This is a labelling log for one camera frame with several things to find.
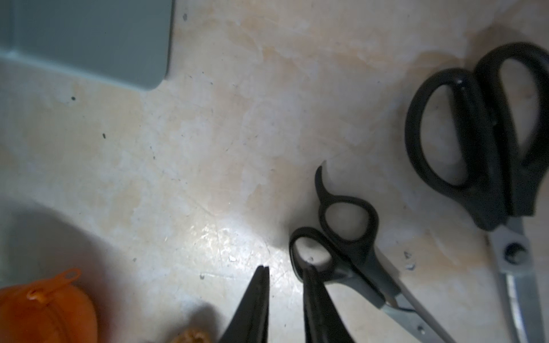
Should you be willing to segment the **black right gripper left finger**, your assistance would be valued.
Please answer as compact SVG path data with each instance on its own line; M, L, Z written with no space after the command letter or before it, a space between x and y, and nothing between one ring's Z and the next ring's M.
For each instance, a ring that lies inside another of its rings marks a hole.
M268 338L270 270L258 266L220 342L265 343Z

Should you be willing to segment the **small black thin scissors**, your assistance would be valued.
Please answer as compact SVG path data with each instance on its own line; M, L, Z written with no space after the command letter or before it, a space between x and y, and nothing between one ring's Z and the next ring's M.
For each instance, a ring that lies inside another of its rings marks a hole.
M298 280L305 282L305 271L314 270L321 286L343 284L350 287L419 342L453 342L454 339L419 301L403 292L377 258L375 239L379 217L373 205L357 197L330 193L323 182L323 166L315 172L315 191L320 203L318 220L321 229L300 227L291 234L289 241L290 261ZM360 237L345 239L329 225L327 213L338 204L367 213L365 232ZM296 244L304 239L320 245L330 255L330 262L318 268L301 258Z

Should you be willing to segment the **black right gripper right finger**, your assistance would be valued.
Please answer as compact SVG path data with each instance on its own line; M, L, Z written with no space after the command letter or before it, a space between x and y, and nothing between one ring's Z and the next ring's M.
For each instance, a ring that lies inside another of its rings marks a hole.
M303 286L305 341L354 342L315 267L309 266L304 269Z

